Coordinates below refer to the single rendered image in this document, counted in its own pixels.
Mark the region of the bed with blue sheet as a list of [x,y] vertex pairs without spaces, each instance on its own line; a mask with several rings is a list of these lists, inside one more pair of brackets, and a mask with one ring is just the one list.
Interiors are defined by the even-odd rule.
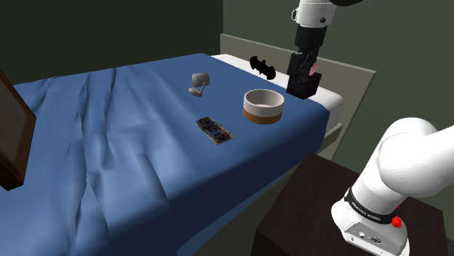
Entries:
[[[284,93],[288,78],[248,61],[290,51],[226,34],[220,45],[17,85],[36,125],[24,184],[0,189],[0,256],[177,256],[307,153],[334,151],[375,75],[319,58],[317,93],[286,95],[277,123],[254,124],[244,94]],[[210,76],[201,97],[188,92],[194,73]],[[206,116],[234,138],[214,144],[196,125]]]

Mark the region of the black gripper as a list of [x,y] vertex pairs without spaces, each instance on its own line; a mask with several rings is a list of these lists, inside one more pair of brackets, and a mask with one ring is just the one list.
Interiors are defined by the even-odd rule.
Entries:
[[297,50],[291,55],[287,69],[289,76],[286,92],[298,98],[309,98],[316,94],[322,75],[313,73],[308,76],[310,62],[306,55],[318,56],[319,48],[327,32],[327,26],[322,28],[307,28],[299,25],[295,35]]

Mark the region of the dark brown robot stand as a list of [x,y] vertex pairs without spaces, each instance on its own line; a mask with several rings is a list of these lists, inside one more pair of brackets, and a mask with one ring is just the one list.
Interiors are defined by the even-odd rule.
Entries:
[[[358,176],[307,154],[257,227],[251,256],[373,256],[344,241],[331,216],[332,205]],[[410,256],[454,256],[441,210],[408,198],[400,212]]]

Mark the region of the brown wooden cabinet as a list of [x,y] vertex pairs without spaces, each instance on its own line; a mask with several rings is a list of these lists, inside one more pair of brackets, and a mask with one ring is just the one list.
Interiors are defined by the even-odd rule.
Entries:
[[0,186],[23,185],[36,117],[0,70]]

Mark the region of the black bat figure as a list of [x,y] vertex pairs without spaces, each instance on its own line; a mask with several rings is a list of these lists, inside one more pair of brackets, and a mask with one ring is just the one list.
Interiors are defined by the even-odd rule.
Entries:
[[267,65],[265,60],[259,60],[257,56],[252,56],[249,63],[251,69],[257,70],[259,74],[265,75],[267,80],[273,80],[276,77],[274,66]]

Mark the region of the dark rectangular circuit board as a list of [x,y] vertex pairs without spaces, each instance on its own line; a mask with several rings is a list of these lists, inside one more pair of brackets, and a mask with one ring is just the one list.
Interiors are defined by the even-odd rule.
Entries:
[[234,138],[229,131],[209,116],[196,120],[196,125],[216,145]]

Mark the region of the white and brown bowl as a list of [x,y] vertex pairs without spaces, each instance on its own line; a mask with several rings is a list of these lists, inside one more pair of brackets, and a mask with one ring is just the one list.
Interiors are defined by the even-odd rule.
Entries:
[[284,97],[270,89],[253,89],[244,94],[243,115],[256,124],[274,124],[282,117]]

